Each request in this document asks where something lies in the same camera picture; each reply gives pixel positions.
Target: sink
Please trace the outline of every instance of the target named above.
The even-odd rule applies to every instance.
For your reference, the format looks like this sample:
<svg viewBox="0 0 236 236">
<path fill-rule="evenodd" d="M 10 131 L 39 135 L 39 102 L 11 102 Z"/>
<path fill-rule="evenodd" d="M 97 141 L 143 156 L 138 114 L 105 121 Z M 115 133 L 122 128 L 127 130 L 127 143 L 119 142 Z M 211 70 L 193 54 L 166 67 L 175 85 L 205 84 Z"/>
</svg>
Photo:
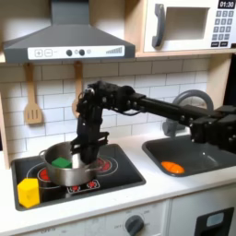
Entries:
<svg viewBox="0 0 236 236">
<path fill-rule="evenodd" d="M 209 144 L 195 144 L 190 136 L 177 136 L 151 140 L 143 144 L 143 150 L 159 166 L 159 168 L 175 177 L 183 177 L 215 171 L 236 166 L 236 155 L 220 150 Z M 171 173 L 161 165 L 162 161 L 170 161 L 181 165 L 184 173 Z"/>
</svg>

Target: white cabinet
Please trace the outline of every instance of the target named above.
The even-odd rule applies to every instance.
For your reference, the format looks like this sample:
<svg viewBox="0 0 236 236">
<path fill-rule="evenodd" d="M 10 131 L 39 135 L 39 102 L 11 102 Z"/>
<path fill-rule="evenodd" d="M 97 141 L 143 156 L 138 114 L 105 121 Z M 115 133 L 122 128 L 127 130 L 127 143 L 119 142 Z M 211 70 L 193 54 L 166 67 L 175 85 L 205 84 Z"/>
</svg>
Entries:
<svg viewBox="0 0 236 236">
<path fill-rule="evenodd" d="M 198 217 L 230 207 L 236 208 L 236 185 L 176 197 L 172 200 L 168 236 L 194 236 Z M 216 225 L 218 225 L 222 221 L 222 215 L 215 214 L 215 218 L 209 218 L 206 224 L 211 225 L 211 220 L 215 221 Z M 236 213 L 234 212 L 229 236 L 235 235 Z"/>
<path fill-rule="evenodd" d="M 107 215 L 69 222 L 47 229 L 25 232 L 24 236 L 129 236 L 126 223 L 133 216 L 139 216 L 144 228 L 138 236 L 165 236 L 169 201 L 135 206 Z"/>
</svg>

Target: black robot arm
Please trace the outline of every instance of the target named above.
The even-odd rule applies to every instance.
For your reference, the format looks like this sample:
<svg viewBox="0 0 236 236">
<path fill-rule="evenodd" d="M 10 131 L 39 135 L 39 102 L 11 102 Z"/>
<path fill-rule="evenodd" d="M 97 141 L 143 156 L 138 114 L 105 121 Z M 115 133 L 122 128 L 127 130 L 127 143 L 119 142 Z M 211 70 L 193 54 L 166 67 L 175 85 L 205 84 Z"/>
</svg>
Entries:
<svg viewBox="0 0 236 236">
<path fill-rule="evenodd" d="M 79 100 L 77 138 L 71 143 L 72 154 L 80 153 L 87 164 L 97 158 L 100 146 L 108 143 L 108 133 L 100 131 L 103 109 L 129 116 L 140 112 L 160 115 L 190 127 L 191 139 L 195 143 L 209 143 L 236 152 L 235 107 L 223 106 L 213 112 L 190 105 L 181 107 L 147 98 L 128 86 L 99 81 L 89 85 Z"/>
</svg>

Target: black stovetop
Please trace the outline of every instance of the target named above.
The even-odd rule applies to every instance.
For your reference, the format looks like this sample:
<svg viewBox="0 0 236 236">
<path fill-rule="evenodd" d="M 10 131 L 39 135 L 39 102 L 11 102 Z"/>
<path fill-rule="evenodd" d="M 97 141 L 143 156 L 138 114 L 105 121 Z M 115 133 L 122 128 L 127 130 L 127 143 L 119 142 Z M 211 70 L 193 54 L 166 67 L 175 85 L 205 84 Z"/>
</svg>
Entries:
<svg viewBox="0 0 236 236">
<path fill-rule="evenodd" d="M 28 210 L 18 202 L 17 186 L 24 178 L 38 178 L 40 185 L 41 203 L 30 209 L 105 194 L 146 182 L 118 145 L 102 147 L 99 162 L 102 171 L 93 181 L 80 186 L 63 187 L 50 181 L 41 157 L 14 160 L 12 173 L 16 209 Z"/>
</svg>

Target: cooking pot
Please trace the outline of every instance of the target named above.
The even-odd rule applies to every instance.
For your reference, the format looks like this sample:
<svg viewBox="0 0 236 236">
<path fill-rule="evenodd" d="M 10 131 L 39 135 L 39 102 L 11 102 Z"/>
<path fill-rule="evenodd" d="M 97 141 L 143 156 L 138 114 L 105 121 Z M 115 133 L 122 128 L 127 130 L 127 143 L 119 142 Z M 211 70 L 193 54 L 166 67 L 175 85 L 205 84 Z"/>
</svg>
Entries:
<svg viewBox="0 0 236 236">
<path fill-rule="evenodd" d="M 48 175 L 52 182 L 62 186 L 76 186 L 88 183 L 93 180 L 97 171 L 101 166 L 97 161 L 86 165 L 80 158 L 79 154 L 73 156 L 70 153 L 70 142 L 59 143 L 49 147 L 40 153 L 43 161 L 46 164 Z M 77 158 L 77 167 L 73 169 L 57 168 L 52 165 L 52 162 L 58 158 L 64 158 L 72 161 Z"/>
</svg>

